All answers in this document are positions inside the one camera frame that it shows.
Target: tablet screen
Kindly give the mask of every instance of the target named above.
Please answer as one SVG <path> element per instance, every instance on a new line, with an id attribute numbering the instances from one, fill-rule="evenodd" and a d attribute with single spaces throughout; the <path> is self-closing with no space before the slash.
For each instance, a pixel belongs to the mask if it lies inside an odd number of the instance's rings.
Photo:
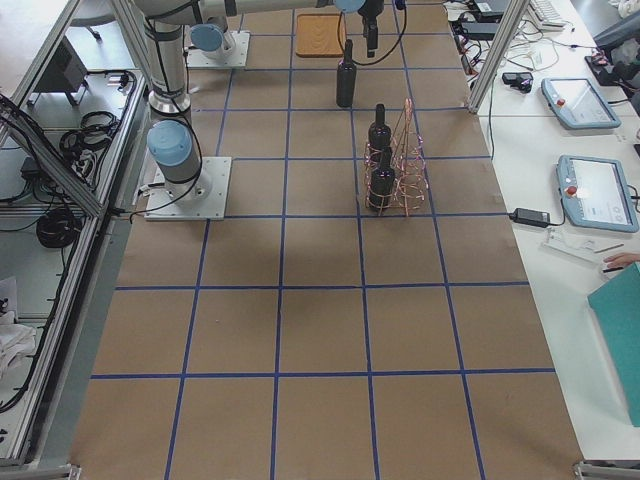
<path id="1" fill-rule="evenodd" d="M 631 225 L 623 186 L 612 163 L 572 159 L 573 171 L 585 220 Z"/>
<path id="2" fill-rule="evenodd" d="M 564 99 L 562 109 L 577 125 L 610 122 L 614 120 L 591 84 L 585 79 L 553 80 L 559 98 Z"/>

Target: blue joint cap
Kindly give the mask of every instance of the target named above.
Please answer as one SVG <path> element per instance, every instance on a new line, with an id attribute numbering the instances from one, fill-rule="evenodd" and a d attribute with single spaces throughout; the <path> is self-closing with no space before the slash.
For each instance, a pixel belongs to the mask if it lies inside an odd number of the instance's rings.
<path id="1" fill-rule="evenodd" d="M 147 133 L 147 147 L 156 162 L 166 167 L 182 164 L 191 154 L 189 129 L 175 120 L 162 120 Z"/>
<path id="2" fill-rule="evenodd" d="M 224 32 L 212 23 L 200 23 L 191 27 L 191 42 L 205 52 L 215 52 L 222 46 Z"/>
<path id="3" fill-rule="evenodd" d="M 344 13 L 357 12 L 365 0 L 334 0 L 336 8 Z"/>

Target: keyboard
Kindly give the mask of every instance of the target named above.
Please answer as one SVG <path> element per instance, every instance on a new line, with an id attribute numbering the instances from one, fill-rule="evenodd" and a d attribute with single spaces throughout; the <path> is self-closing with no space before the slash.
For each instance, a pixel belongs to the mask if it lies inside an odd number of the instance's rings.
<path id="1" fill-rule="evenodd" d="M 533 23 L 540 30 L 562 30 L 569 23 L 560 16 L 551 0 L 529 0 L 528 9 Z"/>

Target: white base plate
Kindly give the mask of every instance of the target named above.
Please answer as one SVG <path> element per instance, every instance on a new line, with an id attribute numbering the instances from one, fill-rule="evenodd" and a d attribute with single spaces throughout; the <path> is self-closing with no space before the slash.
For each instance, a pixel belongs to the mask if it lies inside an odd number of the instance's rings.
<path id="1" fill-rule="evenodd" d="M 203 69 L 225 69 L 225 68 L 244 68 L 247 66 L 247 55 L 249 53 L 249 32 L 231 32 L 236 48 L 227 57 L 221 57 L 220 60 L 209 58 L 202 53 L 202 50 L 189 50 L 188 63 L 189 68 L 193 70 Z"/>
<path id="2" fill-rule="evenodd" d="M 227 192 L 229 190 L 229 178 L 231 177 L 231 157 L 202 157 L 202 169 L 211 178 L 211 190 L 208 195 L 197 200 L 190 200 L 167 205 L 153 212 L 144 214 L 147 220 L 222 220 L 227 206 Z M 164 182 L 164 175 L 157 170 L 154 182 Z M 147 209 L 162 207 L 172 198 L 165 189 L 152 190 L 149 195 Z"/>

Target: black bottle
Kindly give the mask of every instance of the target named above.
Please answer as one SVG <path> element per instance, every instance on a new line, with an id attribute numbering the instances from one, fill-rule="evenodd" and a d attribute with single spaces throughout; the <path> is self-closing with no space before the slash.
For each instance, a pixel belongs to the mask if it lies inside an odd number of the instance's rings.
<path id="1" fill-rule="evenodd" d="M 376 121 L 369 127 L 369 163 L 372 167 L 380 162 L 384 147 L 391 146 L 391 129 L 384 123 L 384 105 L 376 105 Z"/>
<path id="2" fill-rule="evenodd" d="M 393 184 L 396 180 L 396 172 L 391 168 L 391 147 L 382 149 L 380 164 L 371 173 L 369 184 L 369 206 L 378 212 L 389 205 Z"/>
<path id="3" fill-rule="evenodd" d="M 356 65 L 353 63 L 353 41 L 347 40 L 344 45 L 344 58 L 338 64 L 338 82 L 336 103 L 339 107 L 348 108 L 353 104 L 353 91 L 356 88 Z"/>

